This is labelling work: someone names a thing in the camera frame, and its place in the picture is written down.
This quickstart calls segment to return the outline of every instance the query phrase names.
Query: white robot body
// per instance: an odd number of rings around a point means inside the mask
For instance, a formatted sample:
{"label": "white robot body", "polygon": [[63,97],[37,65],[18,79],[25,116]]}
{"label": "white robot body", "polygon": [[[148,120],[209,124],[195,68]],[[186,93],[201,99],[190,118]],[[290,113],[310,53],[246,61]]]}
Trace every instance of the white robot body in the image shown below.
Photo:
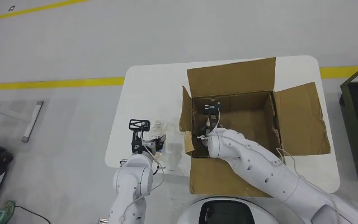
{"label": "white robot body", "polygon": [[[204,139],[207,140],[210,157],[225,160],[242,179],[283,202],[304,223],[358,223],[358,212],[353,207],[339,197],[313,186],[302,176],[297,176],[272,152],[254,141],[245,139],[243,134],[215,128]],[[116,172],[113,186],[118,197],[111,207],[109,224],[144,224],[144,196],[152,190],[152,162],[153,155],[138,151]],[[242,212],[245,218],[251,218],[257,224],[277,224],[277,220],[259,206],[237,198],[207,198],[196,202],[184,211],[178,224],[195,224],[199,223],[200,219],[210,218],[209,216],[220,217],[217,208],[220,210],[220,203],[226,201],[233,203],[230,209],[236,208],[235,211]],[[223,217],[241,217],[235,216],[235,212],[231,214],[224,214]]]}
{"label": "white robot body", "polygon": [[205,203],[217,201],[231,201],[245,204],[249,208],[249,212],[251,212],[255,223],[278,224],[277,220],[263,208],[243,199],[228,197],[205,198],[195,202],[182,213],[177,224],[198,224]]}
{"label": "white robot body", "polygon": [[242,179],[283,202],[305,223],[320,223],[322,214],[333,217],[326,224],[338,219],[340,224],[358,223],[358,213],[350,205],[310,185],[241,133],[217,128],[208,135],[208,150],[210,157],[225,160]]}

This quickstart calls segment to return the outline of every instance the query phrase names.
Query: white cable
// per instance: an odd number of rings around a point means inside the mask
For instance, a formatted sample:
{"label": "white cable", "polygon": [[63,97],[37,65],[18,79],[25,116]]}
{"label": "white cable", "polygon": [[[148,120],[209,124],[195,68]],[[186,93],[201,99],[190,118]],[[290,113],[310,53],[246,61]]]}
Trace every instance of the white cable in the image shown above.
{"label": "white cable", "polygon": [[129,206],[131,206],[132,204],[134,204],[135,202],[141,200],[142,198],[144,198],[145,196],[149,195],[152,191],[154,191],[155,189],[157,189],[160,185],[163,184],[164,182],[164,169],[162,164],[154,157],[154,155],[152,154],[152,152],[149,150],[149,148],[143,144],[143,132],[142,132],[142,136],[141,136],[141,140],[142,140],[142,145],[147,149],[147,152],[150,154],[150,156],[153,158],[153,160],[159,165],[159,167],[161,168],[162,172],[163,172],[163,179],[162,182],[160,184],[158,184],[155,188],[152,188],[150,191],[148,191],[147,193],[143,194],[142,196],[140,196],[139,198],[137,198],[136,200],[134,200],[133,202],[131,202],[124,210],[123,215],[120,217],[121,218],[121,223],[124,222],[124,214],[127,211],[127,209],[129,208]]}
{"label": "white cable", "polygon": [[219,126],[219,122],[220,122],[220,108],[218,108],[218,112],[219,112],[219,119],[218,119],[218,122],[217,122],[217,124],[216,124],[215,128],[214,128],[211,132],[215,131],[215,130],[218,128],[218,126]]}
{"label": "white cable", "polygon": [[293,156],[291,154],[289,154],[288,152],[286,152],[285,150],[283,150],[282,148],[276,148],[276,150],[282,150],[283,153],[286,153],[287,155],[289,155],[292,160],[293,160],[293,168],[295,170],[295,173],[297,174],[298,177],[300,177],[303,181],[305,181],[307,184],[311,185],[312,187],[320,190],[322,193],[324,194],[327,194],[328,197],[330,198],[331,202],[333,203],[334,207],[335,207],[335,210],[336,210],[336,215],[337,215],[337,223],[339,224],[340,223],[340,217],[339,217],[339,213],[338,213],[338,208],[337,208],[337,204],[335,202],[335,200],[333,200],[333,198],[331,197],[331,194],[326,192],[325,190],[323,190],[322,188],[320,188],[319,186],[316,186],[315,184],[311,183],[310,181],[308,181],[303,175],[300,175],[298,172],[297,172],[297,169],[296,169],[296,161],[295,161],[295,158],[293,158]]}

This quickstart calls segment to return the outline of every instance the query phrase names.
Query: green shoe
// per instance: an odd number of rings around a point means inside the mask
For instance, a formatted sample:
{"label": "green shoe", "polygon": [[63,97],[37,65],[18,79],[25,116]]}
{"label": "green shoe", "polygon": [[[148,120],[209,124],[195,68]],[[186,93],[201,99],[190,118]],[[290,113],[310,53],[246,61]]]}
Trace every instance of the green shoe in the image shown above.
{"label": "green shoe", "polygon": [[15,210],[15,202],[8,200],[0,210],[0,224],[5,224],[11,218]]}

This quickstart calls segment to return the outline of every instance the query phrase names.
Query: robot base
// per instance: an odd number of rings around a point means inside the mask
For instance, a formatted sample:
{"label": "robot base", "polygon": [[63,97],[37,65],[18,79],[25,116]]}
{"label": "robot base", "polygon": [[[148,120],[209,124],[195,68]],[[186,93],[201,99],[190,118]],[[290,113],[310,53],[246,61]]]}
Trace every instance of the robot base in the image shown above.
{"label": "robot base", "polygon": [[277,220],[261,207],[239,198],[205,198],[189,206],[177,224],[242,223],[278,224]]}

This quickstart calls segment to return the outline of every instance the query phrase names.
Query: cardboard box flap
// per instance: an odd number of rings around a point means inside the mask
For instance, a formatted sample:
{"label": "cardboard box flap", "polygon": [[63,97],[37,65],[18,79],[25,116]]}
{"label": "cardboard box flap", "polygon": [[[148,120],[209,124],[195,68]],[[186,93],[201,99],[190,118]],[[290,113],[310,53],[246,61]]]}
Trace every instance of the cardboard box flap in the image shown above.
{"label": "cardboard box flap", "polygon": [[181,108],[181,115],[179,121],[179,130],[181,132],[190,131],[191,132],[191,112],[192,112],[192,105],[191,105],[191,97],[189,96],[188,92],[186,91],[185,87],[183,87],[183,103]]}
{"label": "cardboard box flap", "polygon": [[235,174],[230,165],[219,158],[192,158],[190,193],[269,197]]}
{"label": "cardboard box flap", "polygon": [[282,146],[294,156],[330,153],[315,83],[274,92]]}
{"label": "cardboard box flap", "polygon": [[191,96],[218,96],[272,91],[276,58],[187,70]]}

